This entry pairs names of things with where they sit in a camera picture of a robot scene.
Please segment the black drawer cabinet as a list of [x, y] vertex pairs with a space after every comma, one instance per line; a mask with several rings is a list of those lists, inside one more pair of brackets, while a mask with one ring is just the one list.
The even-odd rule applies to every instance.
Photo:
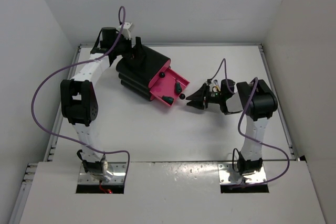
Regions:
[[146, 52], [146, 59], [141, 67], [133, 68], [128, 63], [128, 59], [122, 58], [117, 63], [116, 71], [124, 87], [150, 101], [149, 82], [155, 72], [171, 59], [146, 45], [143, 45], [143, 48]]

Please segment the green handled screwdriver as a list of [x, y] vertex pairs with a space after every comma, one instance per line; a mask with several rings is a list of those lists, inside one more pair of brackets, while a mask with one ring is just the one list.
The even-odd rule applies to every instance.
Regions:
[[174, 98], [173, 97], [169, 97], [169, 96], [162, 96], [161, 99], [166, 102], [167, 104], [172, 104], [174, 102]]
[[175, 80], [174, 92], [176, 94], [180, 94], [182, 92], [182, 87], [177, 80]]

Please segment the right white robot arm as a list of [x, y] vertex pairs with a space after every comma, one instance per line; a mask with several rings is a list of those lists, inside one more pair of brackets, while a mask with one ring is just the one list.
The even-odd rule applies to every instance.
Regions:
[[251, 83], [223, 79], [220, 89], [215, 85], [203, 84], [195, 93], [189, 95], [187, 105], [199, 110], [207, 109], [210, 103], [218, 104], [225, 115], [238, 114], [246, 117], [246, 131], [243, 146], [238, 151], [238, 160], [232, 168], [240, 175], [261, 170], [263, 164], [262, 143], [268, 120], [278, 109], [278, 101], [263, 79]]

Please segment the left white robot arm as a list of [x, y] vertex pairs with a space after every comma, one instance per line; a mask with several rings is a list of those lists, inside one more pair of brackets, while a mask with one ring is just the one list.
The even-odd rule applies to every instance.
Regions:
[[95, 124], [98, 116], [98, 101], [95, 84], [102, 74], [111, 67], [118, 56], [122, 59], [117, 64], [120, 75], [133, 83], [144, 80], [146, 47], [140, 37], [135, 45], [131, 42], [133, 24], [126, 22], [119, 27], [103, 27], [90, 58], [80, 72], [60, 84], [61, 111], [63, 117], [73, 126], [82, 149], [78, 151], [84, 170], [100, 182], [109, 182], [112, 171], [101, 149], [101, 141]]

